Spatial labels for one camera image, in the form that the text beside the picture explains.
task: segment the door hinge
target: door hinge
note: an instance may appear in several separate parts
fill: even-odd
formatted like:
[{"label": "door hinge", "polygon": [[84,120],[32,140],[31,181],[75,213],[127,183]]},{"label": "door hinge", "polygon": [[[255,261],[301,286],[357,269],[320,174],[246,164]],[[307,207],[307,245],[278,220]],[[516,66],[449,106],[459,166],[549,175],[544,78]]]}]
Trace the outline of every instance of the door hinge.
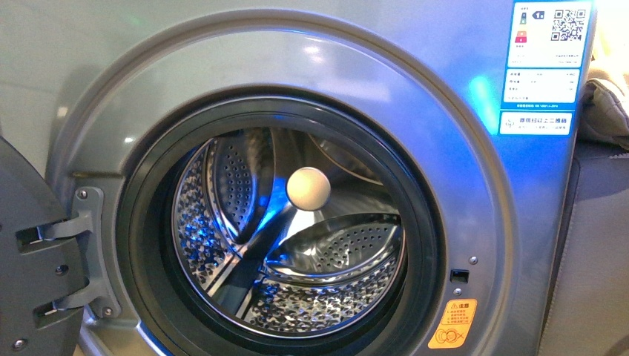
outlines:
[{"label": "door hinge", "polygon": [[121,308],[108,278],[101,238],[103,193],[94,187],[76,190],[72,203],[72,219],[42,226],[43,240],[75,237],[83,257],[88,285],[53,303],[55,309],[65,310],[89,305],[99,317],[117,317]]}]

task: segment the blue label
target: blue label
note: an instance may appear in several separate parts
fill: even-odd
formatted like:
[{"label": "blue label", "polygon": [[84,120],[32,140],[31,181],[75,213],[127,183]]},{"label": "blue label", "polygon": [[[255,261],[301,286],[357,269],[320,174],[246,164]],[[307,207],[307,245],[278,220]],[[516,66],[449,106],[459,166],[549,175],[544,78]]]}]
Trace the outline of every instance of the blue label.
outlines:
[{"label": "blue label", "polygon": [[501,100],[500,134],[569,135],[592,1],[517,1]]}]

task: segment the open door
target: open door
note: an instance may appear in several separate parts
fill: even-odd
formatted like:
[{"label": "open door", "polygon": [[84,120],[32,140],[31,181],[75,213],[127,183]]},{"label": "open door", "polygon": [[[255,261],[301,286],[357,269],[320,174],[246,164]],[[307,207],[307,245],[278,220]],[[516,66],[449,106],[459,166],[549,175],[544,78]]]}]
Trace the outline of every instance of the open door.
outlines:
[{"label": "open door", "polygon": [[85,287],[74,237],[40,239],[65,220],[37,171],[0,137],[0,355],[72,355],[83,308],[56,302]]}]

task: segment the barcode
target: barcode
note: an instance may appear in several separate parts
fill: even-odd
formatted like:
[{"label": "barcode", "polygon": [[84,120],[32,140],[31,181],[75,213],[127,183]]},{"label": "barcode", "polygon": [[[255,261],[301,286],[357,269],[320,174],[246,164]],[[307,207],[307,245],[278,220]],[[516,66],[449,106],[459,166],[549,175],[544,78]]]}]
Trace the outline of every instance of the barcode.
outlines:
[{"label": "barcode", "polygon": [[551,41],[581,41],[587,10],[555,10]]}]

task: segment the sticker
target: sticker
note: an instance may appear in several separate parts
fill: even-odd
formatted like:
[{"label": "sticker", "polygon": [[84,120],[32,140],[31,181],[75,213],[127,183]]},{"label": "sticker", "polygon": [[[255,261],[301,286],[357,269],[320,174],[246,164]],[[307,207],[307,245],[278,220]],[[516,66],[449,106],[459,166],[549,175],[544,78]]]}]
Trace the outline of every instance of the sticker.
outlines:
[{"label": "sticker", "polygon": [[504,102],[572,103],[580,73],[578,69],[508,69]]},{"label": "sticker", "polygon": [[463,346],[474,321],[475,312],[476,299],[449,301],[428,347],[430,349],[456,349]]},{"label": "sticker", "polygon": [[592,6],[591,0],[515,1],[500,134],[570,135]]},{"label": "sticker", "polygon": [[508,66],[581,67],[591,7],[587,1],[516,3]]},{"label": "sticker", "polygon": [[503,135],[568,135],[572,113],[513,112],[502,113]]}]

